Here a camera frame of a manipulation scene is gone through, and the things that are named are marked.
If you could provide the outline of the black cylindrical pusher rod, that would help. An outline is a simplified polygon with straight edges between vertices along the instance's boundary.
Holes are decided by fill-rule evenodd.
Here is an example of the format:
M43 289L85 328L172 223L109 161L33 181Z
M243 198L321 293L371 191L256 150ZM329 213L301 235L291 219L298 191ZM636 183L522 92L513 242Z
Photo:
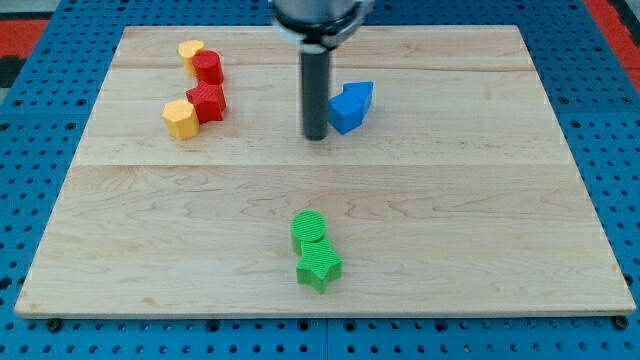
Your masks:
M331 55L303 52L300 60L303 135L320 141L327 136Z

